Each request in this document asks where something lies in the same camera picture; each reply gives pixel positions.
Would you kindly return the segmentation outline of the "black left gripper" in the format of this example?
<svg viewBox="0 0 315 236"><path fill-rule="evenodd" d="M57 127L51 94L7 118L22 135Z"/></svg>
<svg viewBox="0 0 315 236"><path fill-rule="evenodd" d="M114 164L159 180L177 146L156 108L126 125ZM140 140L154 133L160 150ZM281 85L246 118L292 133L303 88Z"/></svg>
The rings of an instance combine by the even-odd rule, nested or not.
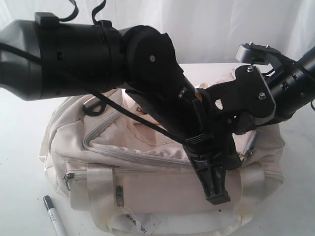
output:
<svg viewBox="0 0 315 236"><path fill-rule="evenodd" d="M174 137L180 139L213 205L228 203L226 171L238 169L242 161L227 124L208 89L184 86L181 97L164 99L157 93L127 89L127 94Z"/></svg>

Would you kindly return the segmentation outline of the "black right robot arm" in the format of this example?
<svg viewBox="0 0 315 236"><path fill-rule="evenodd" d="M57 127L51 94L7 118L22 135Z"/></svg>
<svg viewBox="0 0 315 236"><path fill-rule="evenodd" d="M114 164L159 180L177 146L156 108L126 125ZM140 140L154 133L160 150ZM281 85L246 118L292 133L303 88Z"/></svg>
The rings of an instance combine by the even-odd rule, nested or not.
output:
<svg viewBox="0 0 315 236"><path fill-rule="evenodd" d="M315 49L298 61L285 58L282 68L275 70L267 84L276 103L274 118L267 124L287 121L315 99Z"/></svg>

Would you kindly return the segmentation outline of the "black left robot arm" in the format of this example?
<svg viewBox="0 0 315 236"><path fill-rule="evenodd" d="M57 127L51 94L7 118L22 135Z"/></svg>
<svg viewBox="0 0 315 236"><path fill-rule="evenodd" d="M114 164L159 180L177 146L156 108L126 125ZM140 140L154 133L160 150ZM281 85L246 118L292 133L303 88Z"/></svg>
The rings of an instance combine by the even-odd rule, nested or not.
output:
<svg viewBox="0 0 315 236"><path fill-rule="evenodd" d="M0 86L25 101L123 88L160 123L158 131L183 145L206 200L227 203L225 173L240 166L231 135L218 133L206 89L194 88L178 65L166 33L150 26L116 30L110 21L67 24L49 12L16 20L0 33Z"/></svg>

